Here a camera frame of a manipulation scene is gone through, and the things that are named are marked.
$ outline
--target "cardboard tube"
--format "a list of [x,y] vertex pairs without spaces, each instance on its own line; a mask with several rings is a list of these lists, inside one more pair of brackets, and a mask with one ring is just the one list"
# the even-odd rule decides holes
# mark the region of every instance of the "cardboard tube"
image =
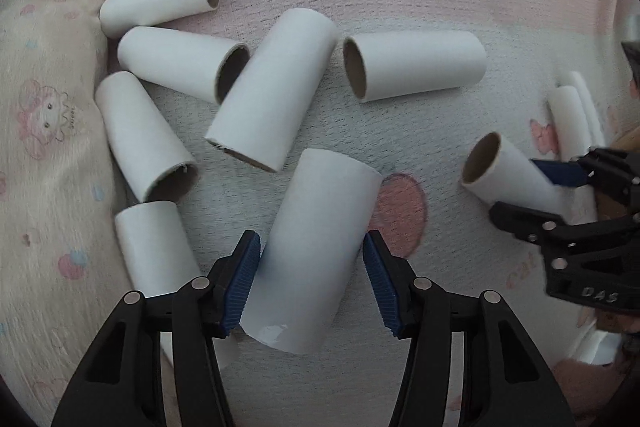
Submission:
[[344,41],[344,68],[361,102],[477,84],[486,52],[460,31],[407,31],[354,35]]
[[560,159],[567,162],[586,154],[593,142],[578,90],[574,86],[556,87],[548,102],[558,133]]
[[348,156],[300,156],[260,260],[241,326],[267,346],[314,353],[367,232],[382,176]]
[[198,178],[191,153],[175,136],[140,81],[128,71],[95,92],[111,152],[138,201],[178,201]]
[[578,71],[570,71],[560,78],[560,84],[563,86],[574,86],[578,91],[578,96],[582,103],[582,110],[584,111],[591,134],[591,145],[595,147],[606,146],[602,124],[600,123],[596,106],[593,103],[591,93],[582,75],[578,73]]
[[469,153],[462,186],[488,205],[496,201],[564,216],[561,193],[504,136],[492,132]]
[[313,10],[284,12],[213,119],[206,139],[268,172],[282,169],[338,40]]
[[167,21],[215,10],[219,0],[106,0],[100,8],[100,25],[116,39],[134,26],[155,26]]
[[230,39],[139,26],[120,40],[118,60],[147,82],[222,103],[248,62],[249,49]]
[[[145,297],[176,292],[202,275],[175,203],[137,204],[116,215],[115,225],[131,282]],[[161,333],[160,340],[174,363],[171,333]],[[213,339],[213,344],[220,369],[238,359],[233,337]]]

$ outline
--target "pink circle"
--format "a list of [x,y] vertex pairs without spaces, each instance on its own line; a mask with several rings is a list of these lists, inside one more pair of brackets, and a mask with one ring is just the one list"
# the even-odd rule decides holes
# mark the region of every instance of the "pink circle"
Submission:
[[81,279],[84,276],[84,266],[74,263],[68,253],[58,259],[58,270],[60,270],[65,279],[71,279],[72,281]]
[[382,182],[370,230],[380,230],[389,250],[406,259],[420,245],[427,221],[426,197],[408,174],[391,174]]

